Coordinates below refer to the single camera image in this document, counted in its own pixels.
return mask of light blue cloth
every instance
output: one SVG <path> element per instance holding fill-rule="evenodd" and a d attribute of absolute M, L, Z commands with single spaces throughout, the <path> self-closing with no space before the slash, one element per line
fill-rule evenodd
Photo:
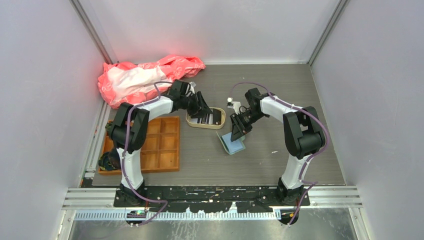
<path fill-rule="evenodd" d="M 231 141 L 231 132 L 229 132 L 225 135 L 219 136 L 219 139 L 221 140 L 221 143 L 224 146 L 225 151 L 230 155 L 246 149 L 246 147 L 243 143 L 245 136 L 242 136 L 241 138 L 239 138 L 235 141 Z"/>

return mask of beige container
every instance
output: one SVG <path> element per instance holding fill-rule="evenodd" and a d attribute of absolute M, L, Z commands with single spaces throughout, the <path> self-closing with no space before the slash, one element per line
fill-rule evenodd
<path fill-rule="evenodd" d="M 219 108 L 219 107 L 211 107 L 210 109 L 216 109 L 216 110 L 221 112 L 221 124 L 220 125 L 211 125 L 211 124 L 190 122 L 190 120 L 192 120 L 192 118 L 187 113 L 185 114 L 185 121 L 187 121 L 187 124 L 190 127 L 193 127 L 193 128 L 202 128 L 202 129 L 221 129 L 221 128 L 223 128 L 224 124 L 225 124 L 225 118 L 226 118 L 225 111 L 222 108 Z"/>

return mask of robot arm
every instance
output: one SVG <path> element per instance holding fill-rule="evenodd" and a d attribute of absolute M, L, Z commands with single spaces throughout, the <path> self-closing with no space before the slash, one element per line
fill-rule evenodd
<path fill-rule="evenodd" d="M 307 158 L 325 145 L 326 139 L 322 128 L 308 115 L 280 104 L 267 93 L 261 94 L 257 88 L 248 90 L 244 96 L 249 104 L 249 108 L 244 112 L 239 111 L 240 102 L 228 99 L 227 106 L 235 110 L 230 116 L 231 141 L 252 131 L 252 124 L 262 117 L 272 116 L 283 123 L 285 146 L 290 154 L 285 172 L 278 180 L 277 196 L 281 202 L 285 198 L 298 197 L 304 187 L 302 179 L 309 165 L 306 163 Z M 315 108 L 309 106 L 303 110 L 318 118 Z"/>
<path fill-rule="evenodd" d="M 108 135 L 113 140 L 121 166 L 127 137 L 128 114 L 133 105 L 122 103 L 116 113 L 113 123 L 107 127 Z M 205 103 L 200 91 L 194 93 L 193 86 L 188 82 L 176 80 L 167 92 L 160 98 L 155 98 L 149 103 L 141 104 L 133 110 L 130 116 L 132 125 L 129 129 L 127 152 L 124 156 L 126 177 L 131 186 L 142 196 L 145 196 L 144 178 L 141 173 L 140 152 L 146 140 L 148 122 L 161 115 L 169 114 L 179 109 L 187 110 L 192 118 L 201 118 L 206 114 L 212 114 L 211 109 Z M 122 196 L 136 201 L 141 201 L 131 191 L 122 171 L 120 187 Z"/>

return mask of gray table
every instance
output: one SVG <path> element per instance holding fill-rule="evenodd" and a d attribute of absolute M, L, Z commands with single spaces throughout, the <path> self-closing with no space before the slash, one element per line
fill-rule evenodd
<path fill-rule="evenodd" d="M 272 65 L 208 65 L 194 81 L 210 107 L 222 108 L 227 113 L 225 126 L 217 132 L 231 131 L 227 97 L 234 84 L 244 81 L 267 86 L 280 99 L 298 106 L 313 106 L 319 119 L 325 123 L 323 110 L 315 88 L 311 69 L 306 64 Z M 233 92 L 235 101 L 247 105 L 245 92 L 254 88 L 242 84 Z M 110 119 L 115 116 L 112 111 Z M 244 144 L 246 149 L 228 155 L 216 131 L 193 128 L 185 122 L 186 111 L 171 114 L 180 116 L 180 171 L 144 174 L 146 185 L 276 185 L 284 172 L 289 156 L 284 143 L 283 125 L 274 118 L 263 118 L 253 124 L 253 130 Z M 333 144 L 310 164 L 305 179 L 319 181 L 320 185 L 344 185 Z M 116 186 L 121 176 L 96 174 L 93 185 Z"/>

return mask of worn black surface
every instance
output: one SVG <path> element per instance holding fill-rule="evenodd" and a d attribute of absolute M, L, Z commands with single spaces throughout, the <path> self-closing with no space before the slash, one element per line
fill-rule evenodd
<path fill-rule="evenodd" d="M 270 206 L 295 206 L 298 199 L 279 202 L 275 186 L 148 186 L 146 196 L 153 200 L 167 200 L 165 211 L 183 213 L 189 207 L 192 213 L 226 212 L 233 202 L 238 213 L 272 212 Z M 119 201 L 119 207 L 136 207 L 130 203 L 125 205 Z M 309 197 L 302 202 L 303 206 L 310 205 Z M 156 212 L 161 203 L 148 203 L 150 210 Z"/>

